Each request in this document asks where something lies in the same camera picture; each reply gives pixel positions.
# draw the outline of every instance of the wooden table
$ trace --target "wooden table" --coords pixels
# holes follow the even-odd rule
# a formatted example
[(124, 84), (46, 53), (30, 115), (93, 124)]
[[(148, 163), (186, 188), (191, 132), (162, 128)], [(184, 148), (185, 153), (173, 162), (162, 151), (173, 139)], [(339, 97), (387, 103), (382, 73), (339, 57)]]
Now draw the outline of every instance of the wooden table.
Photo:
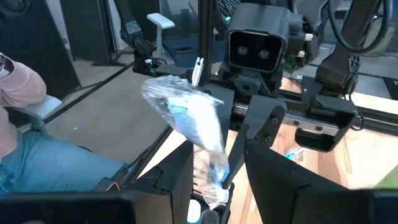
[[(300, 91), (291, 81), (284, 79), (282, 88)], [(353, 94), (356, 105), (398, 114), (398, 101), (360, 93)], [(282, 125), (272, 149), (284, 154), (296, 146), (295, 128)], [(229, 153), (237, 133), (230, 131), (226, 144)], [(164, 142), (142, 174), (158, 164), (185, 138), (175, 131)], [(398, 138), (369, 130), (349, 130), (336, 148), (327, 154), (305, 151), (297, 162), (309, 170), (350, 189), (372, 188), (398, 165)], [(235, 190), (231, 204), (229, 224), (262, 223), (249, 185), (246, 167), (242, 166), (233, 182)]]

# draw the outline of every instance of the chair armrest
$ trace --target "chair armrest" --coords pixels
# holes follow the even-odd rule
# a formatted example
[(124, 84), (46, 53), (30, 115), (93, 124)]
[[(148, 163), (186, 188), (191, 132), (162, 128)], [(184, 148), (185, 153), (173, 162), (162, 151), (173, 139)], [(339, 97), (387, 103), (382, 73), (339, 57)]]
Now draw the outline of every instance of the chair armrest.
[(13, 109), (31, 117), (44, 120), (45, 118), (48, 118), (55, 110), (57, 110), (61, 104), (62, 102), (59, 99), (47, 95), (40, 103), (28, 105), (24, 108)]
[(162, 16), (159, 13), (148, 14), (147, 19), (162, 29), (169, 29), (169, 28), (175, 27), (175, 24), (173, 21)]

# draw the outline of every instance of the wall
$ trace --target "wall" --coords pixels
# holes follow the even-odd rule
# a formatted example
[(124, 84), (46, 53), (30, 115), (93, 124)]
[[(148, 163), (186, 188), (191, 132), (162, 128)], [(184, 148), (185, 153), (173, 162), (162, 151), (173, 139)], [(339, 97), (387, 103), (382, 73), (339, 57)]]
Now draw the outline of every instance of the wall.
[[(62, 38), (68, 40), (67, 28), (65, 27), (65, 21), (63, 20), (62, 9), (60, 0), (46, 0), (47, 5), (50, 8), (52, 17), (54, 18), (55, 24), (57, 25), (58, 31)], [(127, 47), (120, 38), (120, 18), (116, 6), (114, 5), (114, 0), (108, 0), (109, 8), (111, 11), (112, 25), (114, 29), (114, 36), (117, 38), (116, 45), (119, 50)]]

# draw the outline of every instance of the pink sleeve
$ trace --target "pink sleeve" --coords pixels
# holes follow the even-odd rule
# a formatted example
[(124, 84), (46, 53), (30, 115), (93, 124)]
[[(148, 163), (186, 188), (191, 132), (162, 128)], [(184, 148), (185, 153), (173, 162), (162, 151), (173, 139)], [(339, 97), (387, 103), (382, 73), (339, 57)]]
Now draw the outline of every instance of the pink sleeve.
[(0, 79), (0, 105), (22, 108), (41, 102), (47, 88), (39, 74), (22, 63), (6, 60), (12, 62), (14, 69)]

